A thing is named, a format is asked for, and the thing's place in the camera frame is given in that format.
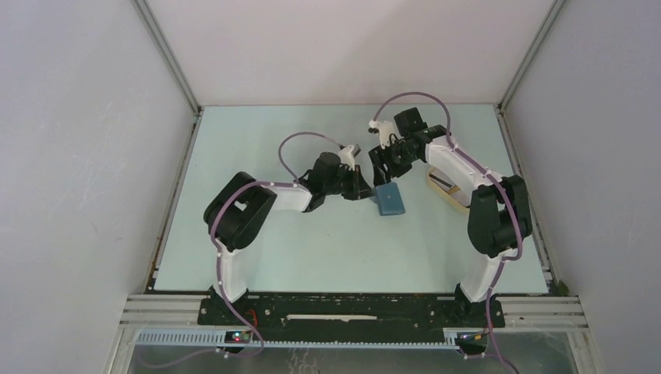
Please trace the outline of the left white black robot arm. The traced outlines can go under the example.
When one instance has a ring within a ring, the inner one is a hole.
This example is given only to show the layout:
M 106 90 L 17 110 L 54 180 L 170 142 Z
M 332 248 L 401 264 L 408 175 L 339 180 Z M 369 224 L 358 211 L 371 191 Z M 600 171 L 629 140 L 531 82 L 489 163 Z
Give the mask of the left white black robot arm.
M 217 248 L 217 281 L 220 295 L 216 313 L 227 324 L 243 321 L 251 261 L 244 253 L 257 238 L 268 215 L 277 210 L 310 213 L 325 203 L 328 196 L 349 201 L 373 195 L 355 157 L 358 146 L 338 152 L 323 152 L 312 168 L 293 182 L 258 181 L 248 173 L 237 173 L 216 195 L 203 213 L 208 234 Z

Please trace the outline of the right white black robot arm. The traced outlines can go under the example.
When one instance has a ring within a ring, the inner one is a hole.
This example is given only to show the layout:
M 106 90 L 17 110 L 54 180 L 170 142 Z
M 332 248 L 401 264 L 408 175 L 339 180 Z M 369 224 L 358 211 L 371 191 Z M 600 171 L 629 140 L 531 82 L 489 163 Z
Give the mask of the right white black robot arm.
M 385 201 L 384 187 L 422 161 L 440 172 L 450 188 L 447 196 L 468 210 L 468 239 L 479 253 L 476 265 L 458 284 L 454 318 L 472 326 L 485 314 L 504 264 L 518 260 L 522 243 L 532 233 L 525 181 L 482 166 L 459 146 L 449 126 L 429 126 L 417 108 L 400 112 L 393 122 L 369 122 L 378 146 L 369 151 L 376 201 Z

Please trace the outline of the blue card holder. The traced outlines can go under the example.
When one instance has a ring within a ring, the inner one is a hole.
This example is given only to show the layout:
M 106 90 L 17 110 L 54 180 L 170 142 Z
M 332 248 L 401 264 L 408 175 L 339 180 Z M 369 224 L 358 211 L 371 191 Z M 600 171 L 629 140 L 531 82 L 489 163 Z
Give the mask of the blue card holder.
M 382 217 L 397 216 L 405 213 L 405 205 L 396 182 L 378 185 L 374 188 L 373 201 Z

